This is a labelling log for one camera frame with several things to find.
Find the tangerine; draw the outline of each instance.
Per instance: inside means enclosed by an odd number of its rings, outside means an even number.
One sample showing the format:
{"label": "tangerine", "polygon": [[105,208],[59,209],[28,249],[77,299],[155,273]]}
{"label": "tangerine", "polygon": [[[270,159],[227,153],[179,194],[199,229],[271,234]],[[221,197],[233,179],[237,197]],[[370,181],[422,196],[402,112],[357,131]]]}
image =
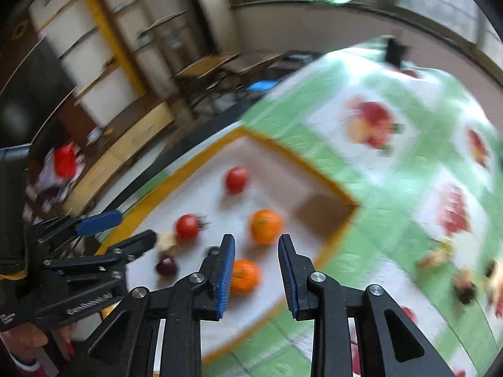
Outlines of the tangerine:
{"label": "tangerine", "polygon": [[260,268],[246,259],[238,259],[234,262],[230,291],[232,293],[249,293],[253,291],[261,281]]}
{"label": "tangerine", "polygon": [[253,214],[251,234],[260,245],[272,244],[283,230],[283,218],[272,210],[260,210]]}

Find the tomato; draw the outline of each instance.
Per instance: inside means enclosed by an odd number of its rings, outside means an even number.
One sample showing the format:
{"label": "tomato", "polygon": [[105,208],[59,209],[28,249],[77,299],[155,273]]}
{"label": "tomato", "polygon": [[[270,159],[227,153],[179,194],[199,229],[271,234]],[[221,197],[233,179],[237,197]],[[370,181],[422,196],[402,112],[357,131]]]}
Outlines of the tomato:
{"label": "tomato", "polygon": [[253,291],[261,280],[260,268],[246,259],[238,259],[234,262],[230,291],[232,293],[249,293]]}
{"label": "tomato", "polygon": [[197,216],[185,214],[178,218],[176,229],[179,241],[189,241],[197,237],[201,223]]}
{"label": "tomato", "polygon": [[283,230],[283,219],[272,210],[260,210],[251,220],[253,240],[260,245],[268,245],[278,240]]}
{"label": "tomato", "polygon": [[242,192],[248,182],[248,172],[245,167],[236,166],[227,171],[225,176],[225,187],[231,194]]}

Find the red tomato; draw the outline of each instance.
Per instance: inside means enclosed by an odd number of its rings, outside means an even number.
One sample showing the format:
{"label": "red tomato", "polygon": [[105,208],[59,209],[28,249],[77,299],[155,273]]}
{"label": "red tomato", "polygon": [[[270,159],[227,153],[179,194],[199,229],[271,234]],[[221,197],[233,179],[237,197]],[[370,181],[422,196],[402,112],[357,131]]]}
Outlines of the red tomato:
{"label": "red tomato", "polygon": [[185,214],[178,218],[176,229],[180,241],[189,241],[197,237],[199,233],[199,220],[195,215]]}
{"label": "red tomato", "polygon": [[236,166],[227,171],[227,176],[225,177],[225,187],[229,193],[237,194],[242,192],[245,189],[247,182],[248,172],[245,167]]}

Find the metal screw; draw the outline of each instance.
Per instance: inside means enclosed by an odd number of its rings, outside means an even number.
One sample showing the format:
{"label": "metal screw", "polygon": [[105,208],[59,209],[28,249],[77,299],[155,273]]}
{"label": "metal screw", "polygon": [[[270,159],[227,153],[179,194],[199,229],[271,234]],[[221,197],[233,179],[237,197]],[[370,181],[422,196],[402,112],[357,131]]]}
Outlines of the metal screw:
{"label": "metal screw", "polygon": [[135,298],[135,299],[141,299],[141,298],[144,298],[145,295],[147,295],[147,289],[145,289],[144,287],[136,287],[135,289],[133,289],[131,291],[131,295]]}
{"label": "metal screw", "polygon": [[384,289],[379,285],[370,285],[369,292],[374,296],[381,296],[384,293]]}
{"label": "metal screw", "polygon": [[196,272],[190,275],[189,279],[192,283],[201,283],[202,281],[204,281],[204,275],[200,272]]}
{"label": "metal screw", "polygon": [[311,273],[311,280],[315,282],[323,282],[326,276],[323,272],[313,272]]}

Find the blue object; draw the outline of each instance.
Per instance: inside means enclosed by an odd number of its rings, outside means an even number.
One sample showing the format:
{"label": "blue object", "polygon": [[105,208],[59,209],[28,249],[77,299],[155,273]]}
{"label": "blue object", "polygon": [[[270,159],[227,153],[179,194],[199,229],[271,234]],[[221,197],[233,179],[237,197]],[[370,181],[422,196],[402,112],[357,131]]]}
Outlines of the blue object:
{"label": "blue object", "polygon": [[293,276],[292,264],[288,259],[286,253],[285,242],[283,237],[280,238],[278,243],[278,258],[280,260],[281,277],[283,278],[283,285],[285,287],[286,302],[288,310],[292,312],[293,318],[297,317],[299,311],[299,302],[297,300],[297,284]]}
{"label": "blue object", "polygon": [[222,267],[222,274],[217,286],[217,317],[222,319],[223,313],[227,309],[230,294],[230,282],[232,280],[232,269],[234,267],[234,257],[236,255],[236,242],[232,235],[229,236],[229,244],[225,252],[225,259]]}
{"label": "blue object", "polygon": [[99,232],[114,228],[117,225],[120,225],[121,222],[122,214],[120,211],[114,210],[104,212],[103,214],[97,214],[95,216],[90,216],[89,218],[84,218],[81,224],[77,227],[77,234],[89,237]]}
{"label": "blue object", "polygon": [[258,81],[247,87],[246,90],[252,92],[266,92],[275,87],[278,83],[278,81]]}

